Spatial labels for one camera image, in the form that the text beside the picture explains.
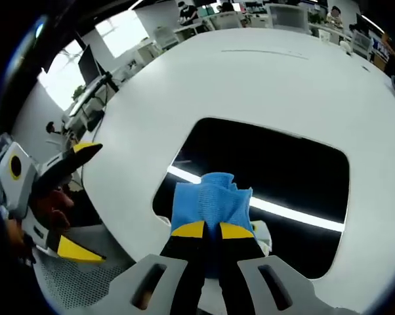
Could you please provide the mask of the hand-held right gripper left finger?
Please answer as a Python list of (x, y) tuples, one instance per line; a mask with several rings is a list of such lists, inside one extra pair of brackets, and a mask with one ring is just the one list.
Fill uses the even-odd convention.
[(148, 255), (109, 290), (109, 314), (195, 314), (205, 281), (207, 224), (175, 229), (159, 255)]

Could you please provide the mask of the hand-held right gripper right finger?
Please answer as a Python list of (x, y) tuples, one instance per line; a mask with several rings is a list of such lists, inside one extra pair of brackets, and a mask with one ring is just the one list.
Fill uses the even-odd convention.
[(278, 257), (268, 258), (242, 226), (218, 224), (218, 280), (228, 314), (329, 314), (310, 280)]

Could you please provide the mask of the person's left hand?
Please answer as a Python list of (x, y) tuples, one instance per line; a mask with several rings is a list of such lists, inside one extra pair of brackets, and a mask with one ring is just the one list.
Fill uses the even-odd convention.
[(46, 196), (32, 201), (32, 210), (49, 230), (67, 231), (70, 222), (65, 210), (74, 206), (73, 200), (61, 190), (52, 190)]

